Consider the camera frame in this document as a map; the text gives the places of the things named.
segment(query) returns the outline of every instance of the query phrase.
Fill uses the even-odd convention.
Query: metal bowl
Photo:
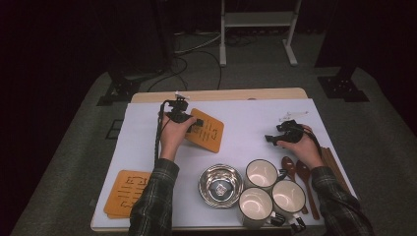
[[[199,179],[199,191],[212,207],[231,207],[243,191],[242,176],[231,166],[217,164],[206,169]]]

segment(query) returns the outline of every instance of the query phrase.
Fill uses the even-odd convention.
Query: person's left hand
[[[163,130],[160,136],[161,151],[159,157],[174,161],[177,149],[183,142],[188,128],[196,123],[196,121],[197,118],[192,116],[183,123],[178,124],[169,120],[169,117],[164,113],[161,127]]]

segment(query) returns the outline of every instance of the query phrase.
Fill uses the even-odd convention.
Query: gray floor
[[[327,99],[317,76],[333,75],[337,68],[315,69],[324,36],[296,34],[293,49],[299,65],[291,67],[280,36],[262,36],[244,47],[228,47],[227,67],[220,89],[299,87],[314,99],[328,134],[356,191],[364,212],[378,235],[414,235],[417,199],[416,137],[382,94],[376,81],[361,69],[353,75],[356,86],[370,102],[347,103]],[[207,40],[181,36],[182,49]],[[204,48],[218,56],[217,47]],[[188,68],[181,74],[188,90],[216,89],[219,68],[207,54],[183,56]],[[183,68],[182,61],[173,71]],[[143,83],[141,91],[156,79]],[[60,147],[17,223],[13,235],[107,235],[89,228],[116,141],[106,134],[113,120],[123,119],[126,102],[96,106],[111,83],[107,73],[91,87]],[[178,77],[152,91],[184,90]],[[319,235],[308,229],[303,235]],[[108,235],[126,235],[109,233]]]

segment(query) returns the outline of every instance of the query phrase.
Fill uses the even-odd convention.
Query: spoon
[[[295,169],[295,164],[292,161],[292,159],[288,156],[284,156],[281,160],[281,166],[283,169],[286,169],[288,171],[288,176],[291,179],[291,181],[295,182],[296,169]],[[303,208],[301,209],[301,212],[303,212],[304,214],[309,213],[306,206],[303,206]]]
[[[316,204],[314,203],[312,191],[310,189],[309,179],[310,179],[310,169],[302,161],[298,160],[296,163],[296,171],[298,176],[303,180],[307,188],[307,195],[309,197],[310,208],[312,210],[313,218],[320,219],[319,212],[317,211]]]

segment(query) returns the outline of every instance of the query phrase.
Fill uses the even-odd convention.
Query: person's right hand
[[[306,125],[302,126],[305,128],[306,132],[312,131],[310,127]],[[324,165],[322,158],[319,155],[319,151],[317,150],[316,144],[306,134],[304,134],[301,140],[296,144],[285,141],[278,141],[276,142],[276,144],[280,147],[287,148],[294,152],[294,154],[302,162],[304,162],[311,170],[318,166]]]
[[[175,123],[163,114],[162,119],[162,134],[160,136],[160,158],[165,158],[174,161],[177,149],[184,140],[188,128],[196,123],[197,118],[192,116],[183,123]]]

